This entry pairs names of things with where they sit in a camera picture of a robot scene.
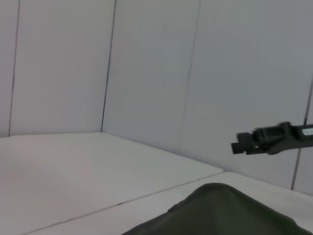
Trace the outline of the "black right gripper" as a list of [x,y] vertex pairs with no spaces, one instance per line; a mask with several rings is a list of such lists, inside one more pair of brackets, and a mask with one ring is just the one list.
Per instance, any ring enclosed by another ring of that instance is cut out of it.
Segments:
[[294,126],[288,122],[281,123],[278,125],[283,130],[283,137],[273,144],[268,151],[264,151],[258,147],[253,148],[250,145],[242,144],[246,143],[254,143],[261,144],[265,143],[267,140],[267,129],[264,128],[256,128],[251,133],[243,132],[238,133],[236,135],[238,142],[232,143],[231,148],[233,154],[246,154],[246,155],[254,155],[254,154],[268,154],[268,155],[276,155],[283,151],[291,150],[291,149],[300,149],[307,148],[313,146],[313,125],[300,125]]

